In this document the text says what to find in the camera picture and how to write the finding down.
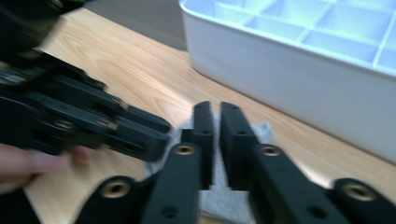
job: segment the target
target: fingernail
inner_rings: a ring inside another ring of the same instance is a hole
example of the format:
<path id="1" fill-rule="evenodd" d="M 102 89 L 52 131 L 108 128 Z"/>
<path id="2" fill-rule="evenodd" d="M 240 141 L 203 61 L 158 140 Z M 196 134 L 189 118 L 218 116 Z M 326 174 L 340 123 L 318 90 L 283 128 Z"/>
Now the fingernail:
<path id="1" fill-rule="evenodd" d="M 66 159 L 62 156 L 52 156 L 40 151 L 32 150 L 32 165 L 38 172 L 56 170 L 65 166 Z"/>

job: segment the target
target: hand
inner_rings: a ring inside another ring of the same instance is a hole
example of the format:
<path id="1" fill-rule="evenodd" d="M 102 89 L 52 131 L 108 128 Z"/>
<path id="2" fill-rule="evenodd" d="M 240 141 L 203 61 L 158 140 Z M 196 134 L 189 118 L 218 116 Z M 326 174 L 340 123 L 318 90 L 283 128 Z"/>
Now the hand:
<path id="1" fill-rule="evenodd" d="M 87 163 L 92 151 L 86 147 L 74 147 L 72 153 L 77 161 Z M 60 169 L 66 157 L 29 149 L 0 144 L 0 195 L 9 193 L 29 182 L 33 175 Z"/>

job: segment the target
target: brass insert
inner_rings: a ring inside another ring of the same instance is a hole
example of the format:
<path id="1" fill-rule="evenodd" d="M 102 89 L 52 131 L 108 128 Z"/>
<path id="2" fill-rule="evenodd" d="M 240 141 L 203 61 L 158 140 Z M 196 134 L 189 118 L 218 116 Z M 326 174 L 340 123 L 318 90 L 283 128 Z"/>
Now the brass insert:
<path id="1" fill-rule="evenodd" d="M 102 188 L 102 196 L 105 198 L 120 198 L 125 196 L 131 186 L 123 180 L 113 181 L 108 183 L 104 188 Z"/>
<path id="2" fill-rule="evenodd" d="M 97 122 L 102 124 L 102 125 L 104 125 L 104 126 L 107 126 L 107 128 L 110 128 L 110 129 L 113 129 L 113 130 L 117 130 L 117 126 L 118 125 L 113 123 L 113 122 L 110 122 L 110 121 L 108 121 L 106 119 L 99 119 L 99 120 L 97 120 Z"/>
<path id="3" fill-rule="evenodd" d="M 194 153 L 193 147 L 180 146 L 175 149 L 176 154 L 187 156 Z"/>
<path id="4" fill-rule="evenodd" d="M 347 196 L 363 202 L 370 202 L 376 198 L 374 192 L 362 185 L 345 184 L 343 191 Z"/>
<path id="5" fill-rule="evenodd" d="M 63 128 L 69 129 L 69 130 L 73 128 L 72 123 L 62 120 L 62 119 L 56 120 L 55 124 L 58 125 L 59 127 L 63 127 Z"/>
<path id="6" fill-rule="evenodd" d="M 276 147 L 263 147 L 262 155 L 264 156 L 279 156 L 282 152 Z"/>

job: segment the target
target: robotic hand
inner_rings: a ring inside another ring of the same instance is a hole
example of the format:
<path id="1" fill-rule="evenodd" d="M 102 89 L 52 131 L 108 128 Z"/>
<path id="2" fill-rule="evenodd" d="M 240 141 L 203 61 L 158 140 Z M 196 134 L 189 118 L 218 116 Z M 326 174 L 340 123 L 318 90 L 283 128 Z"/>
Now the robotic hand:
<path id="1" fill-rule="evenodd" d="M 0 1 L 0 143 L 59 155 L 71 146 L 158 160 L 170 124 L 105 92 L 82 70 L 34 50 L 83 0 Z"/>

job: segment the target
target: metal screw hole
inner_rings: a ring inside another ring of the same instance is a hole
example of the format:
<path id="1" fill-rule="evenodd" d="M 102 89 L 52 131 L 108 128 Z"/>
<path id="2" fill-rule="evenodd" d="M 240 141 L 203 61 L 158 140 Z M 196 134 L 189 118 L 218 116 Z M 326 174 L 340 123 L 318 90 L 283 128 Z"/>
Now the metal screw hole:
<path id="1" fill-rule="evenodd" d="M 375 193 L 362 185 L 345 184 L 343 191 L 346 195 L 363 202 L 370 202 L 375 199 Z"/>
<path id="2" fill-rule="evenodd" d="M 177 147 L 175 149 L 176 154 L 187 156 L 194 153 L 193 147 Z"/>
<path id="3" fill-rule="evenodd" d="M 125 181 L 113 181 L 102 188 L 102 196 L 105 198 L 120 198 L 125 196 L 131 186 Z"/>
<path id="4" fill-rule="evenodd" d="M 178 214 L 178 209 L 175 206 L 166 206 L 165 208 L 163 208 L 163 210 L 161 211 L 161 214 L 168 219 L 172 219 L 175 218 Z"/>
<path id="5" fill-rule="evenodd" d="M 58 125 L 59 127 L 63 127 L 65 129 L 69 129 L 69 130 L 74 127 L 72 123 L 62 120 L 62 119 L 56 120 L 55 124 Z"/>
<path id="6" fill-rule="evenodd" d="M 282 152 L 275 147 L 264 147 L 262 149 L 262 155 L 264 156 L 279 156 Z"/>

